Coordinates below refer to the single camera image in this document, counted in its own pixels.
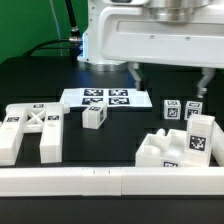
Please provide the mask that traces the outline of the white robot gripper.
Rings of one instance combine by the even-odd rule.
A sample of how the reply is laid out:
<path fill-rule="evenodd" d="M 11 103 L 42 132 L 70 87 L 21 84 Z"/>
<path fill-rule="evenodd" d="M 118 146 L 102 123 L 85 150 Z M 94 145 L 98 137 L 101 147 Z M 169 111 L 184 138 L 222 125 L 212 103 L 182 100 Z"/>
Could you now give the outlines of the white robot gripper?
<path fill-rule="evenodd" d="M 119 31 L 133 43 L 128 70 L 144 90 L 139 63 L 210 67 L 201 70 L 197 97 L 207 93 L 215 68 L 224 68 L 224 0 L 135 0 Z"/>

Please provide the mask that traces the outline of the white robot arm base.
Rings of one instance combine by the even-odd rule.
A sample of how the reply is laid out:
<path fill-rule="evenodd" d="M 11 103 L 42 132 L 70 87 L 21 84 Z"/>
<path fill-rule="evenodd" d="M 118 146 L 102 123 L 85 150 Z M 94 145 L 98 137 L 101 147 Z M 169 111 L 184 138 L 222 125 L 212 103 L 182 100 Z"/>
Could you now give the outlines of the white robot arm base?
<path fill-rule="evenodd" d="M 88 26 L 82 35 L 79 66 L 95 71 L 121 71 L 135 61 L 133 43 L 119 31 L 125 17 L 135 10 L 135 0 L 87 0 Z"/>

